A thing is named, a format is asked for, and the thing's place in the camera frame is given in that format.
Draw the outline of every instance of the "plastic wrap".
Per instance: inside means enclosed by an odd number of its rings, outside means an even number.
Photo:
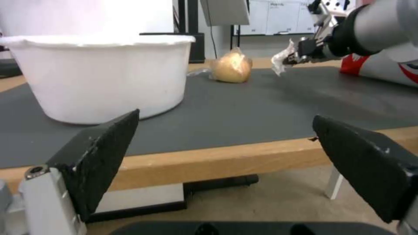
[[[271,69],[277,76],[285,71],[286,65],[283,64],[283,61],[293,52],[295,52],[294,43],[292,39],[289,39],[289,46],[271,58]]]

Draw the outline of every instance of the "gray table mat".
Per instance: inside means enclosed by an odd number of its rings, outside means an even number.
[[[184,101],[140,121],[127,156],[314,135],[315,114],[371,130],[418,125],[417,89],[333,67],[254,69],[249,82],[187,79]],[[85,126],[44,115],[28,85],[0,93],[0,168],[45,163]]]

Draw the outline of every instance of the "plastic bag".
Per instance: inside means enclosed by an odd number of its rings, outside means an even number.
[[[283,61],[294,52],[294,43],[292,39],[289,39],[289,46],[283,51],[271,57],[271,69],[277,74],[277,76],[280,76],[280,74],[285,71],[286,65],[283,64]]]
[[[212,78],[223,82],[246,82],[250,78],[251,68],[252,59],[236,47],[211,64]]]
[[[208,68],[195,69],[195,70],[188,72],[187,77],[194,77],[197,75],[209,74],[209,73],[212,73],[212,70]]]

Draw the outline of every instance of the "screw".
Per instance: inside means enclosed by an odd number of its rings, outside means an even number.
[[[47,165],[33,166],[25,172],[25,179],[30,180],[49,172]]]

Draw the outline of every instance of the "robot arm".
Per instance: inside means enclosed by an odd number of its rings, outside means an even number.
[[[382,50],[399,63],[418,61],[418,0],[376,0],[346,14],[336,0],[315,0],[309,7],[319,29],[301,38],[284,64],[322,62],[351,53]]]

